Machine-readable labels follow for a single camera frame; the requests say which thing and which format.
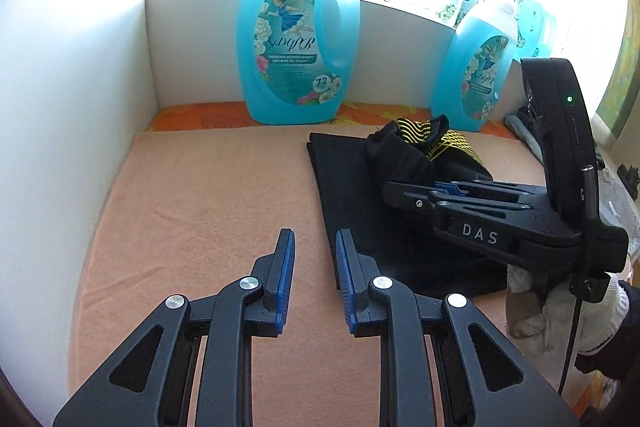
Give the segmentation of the white knit gloved hand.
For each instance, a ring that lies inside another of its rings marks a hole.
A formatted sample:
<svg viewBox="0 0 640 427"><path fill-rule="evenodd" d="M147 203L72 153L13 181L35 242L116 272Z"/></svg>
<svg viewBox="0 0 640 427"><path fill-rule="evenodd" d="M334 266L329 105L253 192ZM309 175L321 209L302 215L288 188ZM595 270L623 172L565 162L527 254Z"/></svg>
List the white knit gloved hand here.
<svg viewBox="0 0 640 427"><path fill-rule="evenodd" d="M598 303L583 303L578 320L575 347L580 355L595 355L623 325L630 300L622 281L612 273L606 276L604 297ZM570 325L577 298L570 283L559 283L542 297L535 287L535 274L510 265L506 269L506 331L528 355L538 357L553 349L553 335Z"/></svg>

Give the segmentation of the black sleeve forearm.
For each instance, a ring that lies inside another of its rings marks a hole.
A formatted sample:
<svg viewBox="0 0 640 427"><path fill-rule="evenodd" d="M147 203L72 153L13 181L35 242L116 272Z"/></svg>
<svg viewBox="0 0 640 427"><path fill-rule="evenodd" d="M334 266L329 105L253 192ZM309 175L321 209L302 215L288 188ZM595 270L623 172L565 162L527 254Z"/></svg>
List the black sleeve forearm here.
<svg viewBox="0 0 640 427"><path fill-rule="evenodd" d="M623 383L639 356L639 288L612 277L605 299L584 317L576 369Z"/></svg>

